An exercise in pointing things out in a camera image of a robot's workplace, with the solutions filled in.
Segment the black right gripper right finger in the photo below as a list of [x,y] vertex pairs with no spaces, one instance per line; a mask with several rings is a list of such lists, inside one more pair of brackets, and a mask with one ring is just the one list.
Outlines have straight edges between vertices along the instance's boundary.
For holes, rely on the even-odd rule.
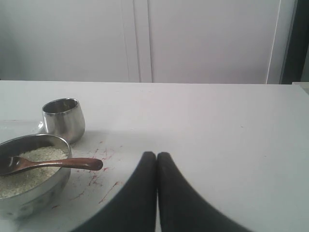
[[171,155],[157,156],[158,201],[163,232],[233,232],[234,224],[203,200]]

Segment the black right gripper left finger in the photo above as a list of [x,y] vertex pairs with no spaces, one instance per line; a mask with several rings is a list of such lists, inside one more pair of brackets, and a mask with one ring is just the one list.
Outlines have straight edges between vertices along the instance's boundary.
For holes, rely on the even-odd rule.
[[154,232],[157,204],[156,156],[144,152],[121,190],[78,232]]

